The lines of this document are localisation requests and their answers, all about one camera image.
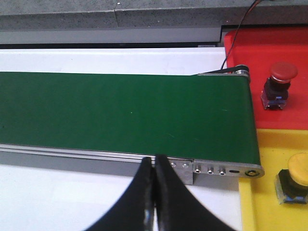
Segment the red button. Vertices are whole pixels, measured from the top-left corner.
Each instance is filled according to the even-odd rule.
[[[280,81],[288,81],[297,75],[297,67],[286,62],[278,62],[270,67],[271,75]]]

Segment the yellow panel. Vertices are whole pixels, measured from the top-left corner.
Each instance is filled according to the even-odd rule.
[[[308,205],[280,205],[275,177],[297,153],[308,153],[308,130],[258,129],[265,176],[240,179],[243,231],[308,231]]]

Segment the gray countertop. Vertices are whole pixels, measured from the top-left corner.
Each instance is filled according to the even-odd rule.
[[[0,30],[236,25],[252,0],[2,0]],[[306,24],[308,0],[261,2],[245,24]]]
[[[2,0],[0,44],[219,42],[253,0]],[[308,24],[308,0],[262,1],[247,25]]]

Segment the black cable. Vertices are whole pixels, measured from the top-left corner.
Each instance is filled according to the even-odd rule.
[[[247,16],[247,15],[248,15],[248,14],[260,3],[260,2],[262,2],[262,1],[263,1],[263,0],[255,0],[255,1],[250,5],[250,7],[247,9],[247,11],[246,11],[246,13],[244,14],[244,16],[242,17],[242,20],[241,20],[241,22],[239,23],[239,25],[238,25],[238,27],[237,27],[237,29],[236,29],[235,35],[234,35],[234,37],[233,37],[233,41],[232,41],[231,47],[230,47],[230,49],[229,49],[229,51],[228,51],[228,53],[227,53],[227,55],[226,55],[225,60],[224,60],[223,63],[222,63],[220,69],[223,69],[223,66],[225,65],[225,63],[226,63],[226,61],[227,61],[227,59],[228,59],[228,57],[229,57],[229,55],[230,55],[230,53],[231,53],[231,51],[232,51],[232,48],[233,48],[233,46],[234,46],[234,43],[235,43],[237,34],[239,33],[240,27],[241,27],[241,25],[242,25],[244,19],[245,19],[246,16]]]

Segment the green conveyor belt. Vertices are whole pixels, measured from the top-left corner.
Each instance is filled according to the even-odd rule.
[[[246,77],[0,73],[0,143],[260,164]]]

